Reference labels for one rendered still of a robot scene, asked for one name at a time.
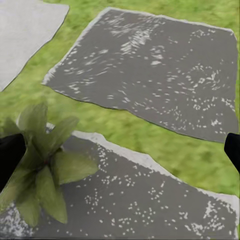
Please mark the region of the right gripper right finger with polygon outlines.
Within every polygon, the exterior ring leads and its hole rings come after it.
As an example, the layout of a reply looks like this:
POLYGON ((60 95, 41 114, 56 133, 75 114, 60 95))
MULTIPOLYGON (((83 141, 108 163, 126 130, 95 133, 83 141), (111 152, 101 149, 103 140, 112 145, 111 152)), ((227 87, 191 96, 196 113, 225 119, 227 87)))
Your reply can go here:
POLYGON ((224 151, 240 173, 240 135, 229 133, 227 135, 224 151))

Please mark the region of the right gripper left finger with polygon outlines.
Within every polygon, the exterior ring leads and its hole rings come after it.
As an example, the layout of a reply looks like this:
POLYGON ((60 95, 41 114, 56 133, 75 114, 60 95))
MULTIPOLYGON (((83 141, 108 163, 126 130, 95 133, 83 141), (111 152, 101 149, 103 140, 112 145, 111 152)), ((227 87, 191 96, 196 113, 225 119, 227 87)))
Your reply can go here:
POLYGON ((22 133, 0 138, 0 193, 26 152, 22 133))

